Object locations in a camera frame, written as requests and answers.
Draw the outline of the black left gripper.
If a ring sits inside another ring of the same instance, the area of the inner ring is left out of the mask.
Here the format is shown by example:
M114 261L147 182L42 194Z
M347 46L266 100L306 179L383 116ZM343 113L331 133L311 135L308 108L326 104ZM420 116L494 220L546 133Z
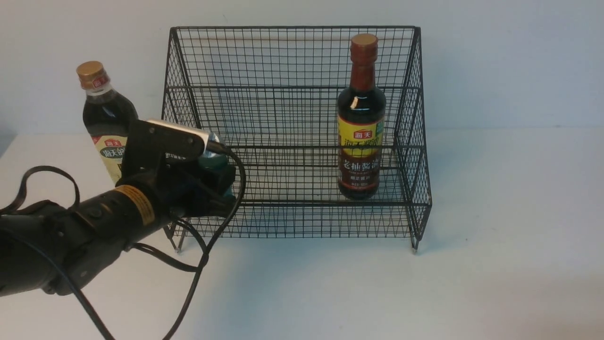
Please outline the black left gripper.
M155 182L158 198L175 217L228 217L236 198L224 196L235 182L236 168L229 164L225 175L217 176L196 161L168 161Z

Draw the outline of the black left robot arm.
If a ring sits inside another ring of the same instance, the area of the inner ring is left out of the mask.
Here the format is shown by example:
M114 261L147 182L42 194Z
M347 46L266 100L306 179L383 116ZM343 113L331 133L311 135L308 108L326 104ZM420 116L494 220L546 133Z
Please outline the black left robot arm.
M235 205L228 191L236 170L228 163L208 168L169 161L123 175L115 188L88 200L76 195L70 207L49 200L22 207L27 178L39 171L65 175L52 166L30 169L17 197L1 209L2 296L36 289L68 295L67 280L52 261L81 289L122 252L177 218L225 218Z

